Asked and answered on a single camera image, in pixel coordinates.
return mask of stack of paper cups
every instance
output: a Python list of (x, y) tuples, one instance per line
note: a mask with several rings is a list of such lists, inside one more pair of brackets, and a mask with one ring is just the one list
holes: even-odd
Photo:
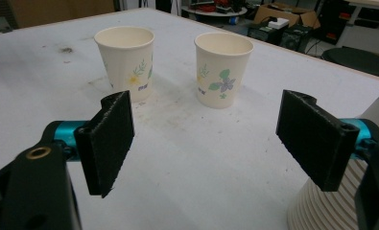
[(337, 192), (322, 192), (309, 179), (288, 209), (289, 229), (358, 229), (354, 196), (367, 163), (350, 160)]

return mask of black stool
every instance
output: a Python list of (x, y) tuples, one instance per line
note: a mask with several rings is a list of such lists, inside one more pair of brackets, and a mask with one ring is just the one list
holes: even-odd
[(353, 48), (334, 48), (323, 52), (322, 59), (379, 77), (379, 56)]

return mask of cardboard box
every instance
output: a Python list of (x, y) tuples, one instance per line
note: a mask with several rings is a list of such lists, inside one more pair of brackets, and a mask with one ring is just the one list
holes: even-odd
[(290, 20), (290, 27), (296, 23), (309, 26), (314, 29), (320, 27), (315, 11), (296, 8), (283, 3), (270, 3), (260, 6), (254, 17), (254, 23), (259, 24), (262, 21), (266, 21), (270, 16)]

